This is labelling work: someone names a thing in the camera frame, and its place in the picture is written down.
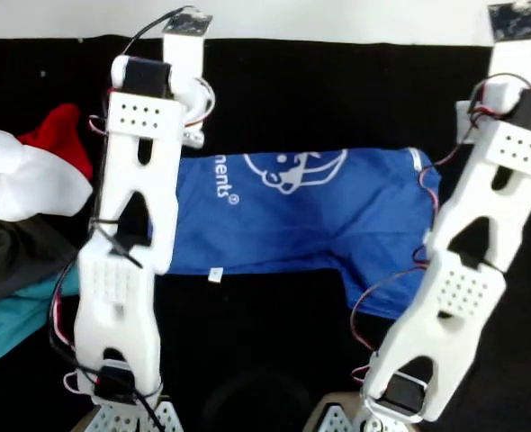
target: blue t-shirt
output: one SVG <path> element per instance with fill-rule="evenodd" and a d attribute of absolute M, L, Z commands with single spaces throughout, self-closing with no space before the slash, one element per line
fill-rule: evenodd
<path fill-rule="evenodd" d="M 374 148 L 185 158 L 169 273 L 336 268 L 353 308 L 367 287 L 413 267 L 432 217 L 418 185 L 429 163 L 415 149 Z M 430 170 L 426 184 L 438 183 Z M 360 310 L 397 319 L 421 278 L 413 272 L 384 285 Z"/>

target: teal cloth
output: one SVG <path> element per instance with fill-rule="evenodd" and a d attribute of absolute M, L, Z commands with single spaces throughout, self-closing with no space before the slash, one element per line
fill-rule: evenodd
<path fill-rule="evenodd" d="M 50 294 L 57 276 L 34 283 L 0 301 L 0 357 L 4 356 L 46 322 Z M 79 293 L 77 266 L 71 269 L 62 285 L 62 295 Z"/>

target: black backdrop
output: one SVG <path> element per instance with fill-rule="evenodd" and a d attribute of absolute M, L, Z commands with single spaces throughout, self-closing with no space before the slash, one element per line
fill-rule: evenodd
<path fill-rule="evenodd" d="M 28 131 L 64 102 L 78 104 L 84 115 L 99 113 L 109 66 L 123 44 L 117 37 L 0 40 L 0 129 Z M 453 146 L 454 101 L 469 96 L 490 58 L 480 48 L 272 40 L 210 40 L 206 47 L 205 75 L 218 105 L 205 127 L 206 147 L 187 149 L 190 157 L 412 146 L 437 159 Z M 159 41 L 149 40 L 133 53 L 158 58 L 160 51 Z M 80 136 L 98 167 L 101 141 L 83 124 Z M 466 153 L 441 170 L 443 197 Z M 88 214 L 87 207 L 74 219 L 49 220 L 80 246 Z M 185 430 L 202 430 L 220 399 L 218 389 L 246 371 L 260 371 L 267 384 L 232 398 L 254 423 L 228 430 L 300 430 L 323 394 L 353 390 L 349 371 L 368 354 L 349 336 L 344 302 L 339 276 L 329 270 L 226 276 L 221 285 L 200 277 L 159 277 L 165 392 Z M 71 325 L 76 299 L 66 309 Z M 361 317 L 361 324 L 379 341 L 389 322 Z M 74 426 L 90 404 L 63 389 L 67 371 L 44 329 L 2 358 L 0 428 Z M 531 218 L 471 376 L 440 421 L 424 429 L 531 431 Z"/>

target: red cloth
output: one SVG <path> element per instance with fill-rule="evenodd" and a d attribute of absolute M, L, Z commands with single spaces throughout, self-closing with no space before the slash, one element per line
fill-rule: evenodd
<path fill-rule="evenodd" d="M 92 178 L 92 165 L 77 136 L 79 108 L 64 103 L 52 110 L 41 126 L 17 137 L 25 145 L 47 150 L 77 168 L 85 178 Z"/>

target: pile of clothes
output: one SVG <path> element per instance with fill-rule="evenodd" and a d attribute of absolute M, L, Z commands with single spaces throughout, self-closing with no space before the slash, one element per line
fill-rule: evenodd
<path fill-rule="evenodd" d="M 92 193 L 78 120 L 63 104 L 30 133 L 0 130 L 0 356 L 43 325 L 55 275 L 77 252 L 42 214 L 73 216 Z M 64 294 L 78 290 L 70 272 Z"/>

